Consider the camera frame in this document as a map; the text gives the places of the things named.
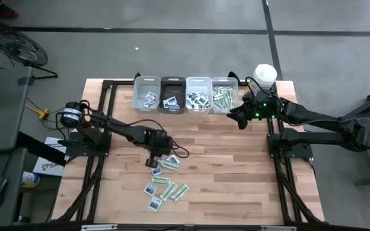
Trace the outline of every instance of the clear plastic bin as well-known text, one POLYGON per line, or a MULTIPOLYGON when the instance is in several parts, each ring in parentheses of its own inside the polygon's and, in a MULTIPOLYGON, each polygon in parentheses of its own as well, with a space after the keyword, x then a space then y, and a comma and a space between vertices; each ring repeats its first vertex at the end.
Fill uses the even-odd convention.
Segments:
POLYGON ((196 91, 207 94, 210 107, 206 109, 195 109, 191 103, 186 100, 186 108, 189 114, 209 114, 212 109, 212 80, 210 77, 188 77, 186 78, 186 94, 196 91))
POLYGON ((159 77, 139 76, 135 79, 134 95, 132 96, 132 108, 144 113, 158 113, 158 105, 161 93, 161 79, 159 77), (148 108, 144 106, 145 97, 148 92, 157 94, 156 102, 149 105, 148 108))
MULTIPOLYGON (((221 109, 213 105, 213 113, 215 114, 228 114, 229 110, 232 108, 236 108, 239 106, 239 86, 238 80, 236 78, 228 78, 228 77, 215 77, 212 79, 212 93, 215 92, 215 87, 231 87, 232 88, 232 101, 233 103, 228 103, 230 106, 229 109, 221 109)), ((212 96, 213 103, 216 102, 214 95, 212 96)))

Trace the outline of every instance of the bicycle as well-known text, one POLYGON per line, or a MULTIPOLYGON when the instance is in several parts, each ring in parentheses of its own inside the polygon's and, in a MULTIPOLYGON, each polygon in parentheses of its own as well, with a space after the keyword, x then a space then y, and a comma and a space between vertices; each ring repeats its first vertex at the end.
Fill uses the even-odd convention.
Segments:
POLYGON ((0 52, 24 66, 33 67, 53 74, 52 76, 33 77, 34 79, 58 78, 53 71, 41 68, 48 62, 45 50, 25 34, 0 22, 0 52))

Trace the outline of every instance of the plastic bin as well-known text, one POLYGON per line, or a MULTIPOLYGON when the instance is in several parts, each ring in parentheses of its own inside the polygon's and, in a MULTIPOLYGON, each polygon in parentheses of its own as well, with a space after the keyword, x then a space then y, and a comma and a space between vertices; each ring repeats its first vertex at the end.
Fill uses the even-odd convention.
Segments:
MULTIPOLYGON (((214 93, 215 87, 231 87, 232 88, 232 94, 231 97, 233 99, 233 104, 231 105, 231 108, 236 108, 239 106, 239 86, 238 86, 238 80, 236 78, 228 78, 228 77, 215 77, 212 79, 212 92, 214 93)), ((215 114, 228 114, 230 109, 221 109, 217 108, 215 105, 213 105, 213 112, 215 114)))
POLYGON ((165 76, 161 78, 159 111, 164 114, 182 114, 186 103, 186 79, 184 77, 165 76), (179 109, 164 107, 164 100, 175 97, 179 109))
POLYGON ((161 92, 160 77, 139 76, 135 79, 134 95, 132 96, 132 108, 144 113, 158 113, 158 104, 161 92), (148 108, 144 106, 148 92, 157 94, 156 102, 148 108))
POLYGON ((194 109, 191 103, 186 101, 186 108, 189 114, 208 114, 212 109, 212 80, 210 77, 188 77, 186 78, 186 94, 196 91, 207 94, 210 107, 207 109, 194 109))

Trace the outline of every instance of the black plastic bin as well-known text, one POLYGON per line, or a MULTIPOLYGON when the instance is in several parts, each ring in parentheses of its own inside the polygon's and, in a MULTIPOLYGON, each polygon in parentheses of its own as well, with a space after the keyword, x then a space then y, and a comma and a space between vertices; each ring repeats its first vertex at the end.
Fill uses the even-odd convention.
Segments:
POLYGON ((161 78, 159 111, 164 114, 182 114, 186 103, 186 79, 184 77, 165 76, 161 78), (164 108, 164 100, 174 97, 179 109, 164 108))

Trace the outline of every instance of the desk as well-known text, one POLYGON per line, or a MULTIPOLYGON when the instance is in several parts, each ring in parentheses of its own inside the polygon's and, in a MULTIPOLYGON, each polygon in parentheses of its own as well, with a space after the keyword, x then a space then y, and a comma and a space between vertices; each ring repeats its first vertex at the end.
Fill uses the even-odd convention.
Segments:
POLYGON ((6 186, 4 203, 0 207, 0 226, 12 225, 15 219, 15 210, 17 206, 21 206, 17 204, 17 200, 20 193, 19 190, 26 154, 27 151, 24 148, 0 153, 0 177, 11 155, 10 162, 3 176, 8 179, 8 184, 6 186))
MULTIPOLYGON (((86 81, 82 98, 93 108, 98 106, 102 81, 86 81)), ((296 101, 291 81, 277 82, 277 89, 279 96, 296 101)), ((245 130, 239 130, 236 121, 225 115, 138 114, 131 108, 132 92, 133 86, 118 87, 112 116, 125 123, 140 119, 160 122, 168 135, 191 153, 189 158, 181 159, 178 172, 163 169, 160 176, 171 178, 179 186, 187 184, 190 190, 176 204, 167 200, 159 212, 149 210, 151 197, 143 192, 152 178, 150 168, 145 166, 149 154, 113 134, 103 167, 95 223, 283 224, 274 163, 267 150, 266 121, 252 120, 245 130)), ((157 128, 153 123, 144 124, 157 128)), ((61 216, 80 192, 86 162, 86 157, 77 157, 65 166, 53 219, 61 216)), ((303 160, 292 159, 292 168, 297 192, 323 220, 311 167, 303 160)), ((159 186, 157 195, 164 190, 159 186)), ((85 216, 90 200, 89 194, 85 216)), ((293 218, 289 196, 288 206, 293 218)))

